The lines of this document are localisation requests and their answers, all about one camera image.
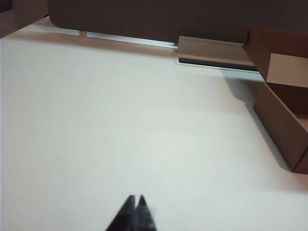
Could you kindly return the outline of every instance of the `brown cardboard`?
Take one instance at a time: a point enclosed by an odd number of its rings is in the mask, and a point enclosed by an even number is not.
[[[243,48],[266,82],[308,88],[308,34],[250,26]]]
[[[308,174],[308,35],[249,27],[243,48],[266,81],[256,113],[290,169]]]

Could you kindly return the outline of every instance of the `gray wall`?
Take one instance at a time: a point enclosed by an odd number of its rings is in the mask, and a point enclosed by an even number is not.
[[[243,42],[247,25],[308,32],[307,0],[48,0],[58,27],[176,42]]]
[[[0,38],[48,14],[46,0],[12,0],[13,8],[0,13]]]

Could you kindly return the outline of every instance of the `white table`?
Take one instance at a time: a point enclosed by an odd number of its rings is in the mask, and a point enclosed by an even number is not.
[[[1,39],[2,231],[103,231],[141,193],[158,231],[308,230],[308,176],[253,111],[259,74],[53,30]]]

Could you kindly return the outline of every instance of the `open cardboard box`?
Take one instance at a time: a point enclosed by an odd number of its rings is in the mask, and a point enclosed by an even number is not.
[[[308,34],[250,26],[243,48],[265,79],[257,115],[290,169],[308,174]]]

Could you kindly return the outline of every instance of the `cardboard box flap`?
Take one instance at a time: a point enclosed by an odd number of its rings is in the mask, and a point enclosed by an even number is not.
[[[243,48],[266,82],[308,88],[308,34],[249,26]]]
[[[308,58],[271,53],[266,82],[308,88]]]
[[[249,26],[271,53],[308,58],[308,34]]]

